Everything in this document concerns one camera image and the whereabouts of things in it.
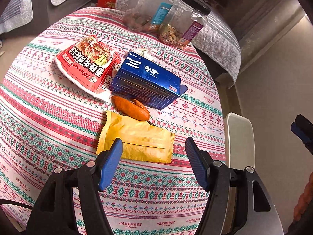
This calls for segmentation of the person's right hand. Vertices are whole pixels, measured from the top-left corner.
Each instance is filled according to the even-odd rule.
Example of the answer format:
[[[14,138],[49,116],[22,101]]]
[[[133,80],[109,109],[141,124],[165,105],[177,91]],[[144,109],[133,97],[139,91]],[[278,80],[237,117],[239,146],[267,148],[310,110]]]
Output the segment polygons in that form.
[[[313,172],[310,174],[309,182],[306,184],[303,194],[300,195],[298,203],[294,208],[293,220],[299,221],[301,216],[304,214],[308,205],[312,201],[312,182],[313,182]]]

